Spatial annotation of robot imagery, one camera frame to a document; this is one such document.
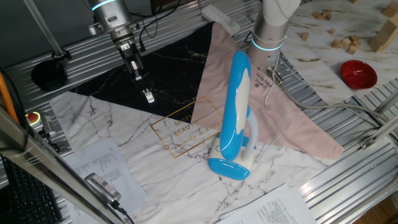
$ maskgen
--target red bowl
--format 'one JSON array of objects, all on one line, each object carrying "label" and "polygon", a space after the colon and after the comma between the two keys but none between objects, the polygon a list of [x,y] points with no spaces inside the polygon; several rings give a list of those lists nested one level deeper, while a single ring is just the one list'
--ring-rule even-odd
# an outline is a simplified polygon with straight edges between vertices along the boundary
[{"label": "red bowl", "polygon": [[373,68],[359,60],[346,61],[340,69],[341,77],[350,87],[368,89],[377,83],[377,74]]}]

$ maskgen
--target white cable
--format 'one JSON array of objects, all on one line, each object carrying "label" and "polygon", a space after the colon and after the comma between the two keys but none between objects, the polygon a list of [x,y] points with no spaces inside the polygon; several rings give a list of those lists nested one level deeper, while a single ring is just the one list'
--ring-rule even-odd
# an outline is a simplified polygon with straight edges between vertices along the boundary
[{"label": "white cable", "polygon": [[248,19],[248,17],[247,16],[242,16],[240,14],[234,16],[234,18],[232,19],[232,25],[235,24],[235,18],[237,18],[237,17],[242,17],[243,19],[246,19],[248,21],[249,25],[251,26],[251,28],[254,29],[254,26],[251,23],[251,21]]},{"label": "white cable", "polygon": [[267,95],[266,95],[266,99],[264,100],[264,106],[266,106],[266,108],[269,109],[269,110],[273,110],[273,111],[278,112],[278,113],[280,114],[280,117],[282,118],[282,123],[281,123],[281,125],[280,125],[280,132],[279,132],[279,135],[267,146],[266,150],[262,153],[262,155],[261,155],[261,157],[260,157],[259,160],[261,160],[261,158],[262,158],[262,157],[264,156],[264,154],[268,151],[268,149],[273,145],[273,143],[274,143],[276,140],[279,139],[279,137],[282,135],[282,132],[283,132],[283,129],[284,129],[284,115],[283,115],[279,110],[277,110],[277,109],[275,109],[275,108],[272,108],[272,107],[270,107],[270,106],[267,106],[267,99],[268,99],[269,93],[271,92],[272,87],[274,87],[274,85],[275,85],[275,71],[276,71],[276,68],[277,68],[278,63],[279,63],[279,54],[280,54],[280,52],[278,53],[278,56],[277,56],[276,64],[275,64],[275,67],[274,67],[274,71],[272,71],[272,81],[273,81],[273,82],[272,82],[271,87],[269,88],[269,91],[268,91]]},{"label": "white cable", "polygon": [[[290,72],[291,72],[291,74],[293,74],[298,80],[300,80],[302,83],[304,83],[304,84],[306,84],[308,87],[312,88],[305,80],[303,80],[303,79],[301,79],[300,77],[298,77],[298,76],[296,75],[295,72],[293,72],[293,71],[290,71]],[[371,122],[370,120],[368,120],[368,119],[365,118],[364,116],[360,115],[359,113],[355,112],[355,110],[352,110],[351,108],[346,108],[346,109],[347,109],[348,111],[350,111],[350,112],[352,112],[352,113],[358,115],[359,117],[361,117],[362,119],[364,119],[365,121],[367,121],[367,122],[368,122],[369,124],[371,124],[372,126],[377,127],[376,124],[374,124],[373,122]]]},{"label": "white cable", "polygon": [[322,109],[329,109],[329,108],[355,108],[355,109],[359,109],[359,110],[363,110],[366,111],[368,113],[370,113],[371,115],[380,118],[382,121],[384,121],[385,123],[388,122],[388,119],[383,116],[382,114],[379,114],[373,110],[370,110],[369,108],[365,108],[363,106],[359,106],[359,105],[353,105],[353,104],[349,104],[349,103],[343,103],[343,104],[335,104],[335,105],[325,105],[325,106],[312,106],[312,105],[305,105],[299,101],[297,101],[289,92],[289,90],[287,89],[285,83],[281,83],[280,86],[282,87],[282,89],[285,91],[285,94],[287,95],[287,97],[289,97],[289,99],[291,101],[293,101],[293,103],[295,103],[297,106],[302,107],[302,108],[306,108],[306,109],[311,109],[311,110],[322,110]]}]

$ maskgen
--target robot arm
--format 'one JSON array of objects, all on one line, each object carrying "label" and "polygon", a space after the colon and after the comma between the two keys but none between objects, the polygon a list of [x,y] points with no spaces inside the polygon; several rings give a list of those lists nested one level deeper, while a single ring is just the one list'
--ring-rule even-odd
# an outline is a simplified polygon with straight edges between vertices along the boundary
[{"label": "robot arm", "polygon": [[276,63],[283,44],[289,19],[300,5],[300,0],[263,0],[252,32],[248,56],[252,65],[266,73]]},{"label": "robot arm", "polygon": [[146,71],[130,28],[132,20],[126,3],[124,0],[88,0],[88,2],[98,21],[89,26],[91,34],[111,34],[111,39],[118,48],[127,70],[133,75],[147,101],[153,103],[155,99],[145,85]]}]

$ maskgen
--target cloth fold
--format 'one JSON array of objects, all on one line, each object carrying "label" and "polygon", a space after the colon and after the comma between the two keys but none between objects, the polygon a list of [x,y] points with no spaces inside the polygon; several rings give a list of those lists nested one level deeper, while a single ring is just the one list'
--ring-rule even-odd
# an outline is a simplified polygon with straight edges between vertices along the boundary
[{"label": "cloth fold", "polygon": [[[236,42],[223,27],[220,24],[214,24],[197,99],[207,97],[222,114],[233,55],[237,50],[239,47]],[[252,66],[249,106],[256,113],[259,122],[258,141],[268,144],[279,134],[282,122],[278,112],[264,106],[264,100],[271,85],[272,80]],[[267,106],[278,109],[284,116],[283,133],[276,140],[275,145],[326,159],[337,159],[344,151],[332,137],[299,110],[277,86],[272,89]],[[218,121],[216,113],[217,111],[208,103],[198,101],[195,103],[192,122],[200,119],[204,126],[211,126],[212,123]],[[244,134],[249,136],[247,124]]]}]

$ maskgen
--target orange pipe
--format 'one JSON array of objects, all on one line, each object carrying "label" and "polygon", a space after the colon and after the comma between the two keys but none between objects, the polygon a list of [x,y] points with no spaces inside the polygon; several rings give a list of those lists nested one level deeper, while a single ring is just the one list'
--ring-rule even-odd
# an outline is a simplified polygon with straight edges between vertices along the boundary
[{"label": "orange pipe", "polygon": [[17,113],[15,112],[15,107],[14,104],[12,103],[10,92],[8,91],[6,81],[4,81],[1,72],[0,72],[0,93],[4,98],[4,103],[6,104],[8,113],[14,119],[14,121],[19,124]]}]

